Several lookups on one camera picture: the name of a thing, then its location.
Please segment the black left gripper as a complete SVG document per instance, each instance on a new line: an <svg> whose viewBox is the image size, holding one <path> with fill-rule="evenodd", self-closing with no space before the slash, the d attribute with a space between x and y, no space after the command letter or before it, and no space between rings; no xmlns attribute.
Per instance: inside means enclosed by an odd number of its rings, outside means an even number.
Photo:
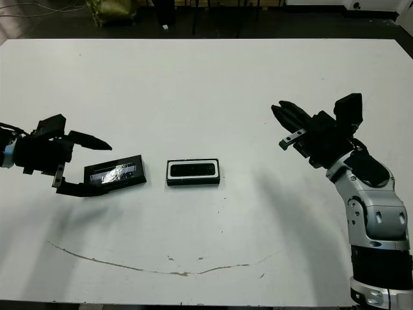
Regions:
<svg viewBox="0 0 413 310"><path fill-rule="evenodd" d="M54 177L52 187L56 193L74 197L94 197L107 194L102 187L69 183L64 180L66 163L72 159L74 144L93 150L112 150L105 141L82 132L71 130L65 139L41 139L33 137L18 138L14 147L14 164L23 169L23 174L32 175L34 171Z"/></svg>

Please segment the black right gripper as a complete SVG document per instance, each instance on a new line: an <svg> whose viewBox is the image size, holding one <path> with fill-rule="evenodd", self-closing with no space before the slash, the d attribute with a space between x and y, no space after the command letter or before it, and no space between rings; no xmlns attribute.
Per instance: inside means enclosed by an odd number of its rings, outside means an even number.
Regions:
<svg viewBox="0 0 413 310"><path fill-rule="evenodd" d="M353 149L348 138L337 128L337 122L321 111L312 117L289 101L280 101L271 110L290 135L279 142L283 150L293 146L314 168L330 168Z"/></svg>

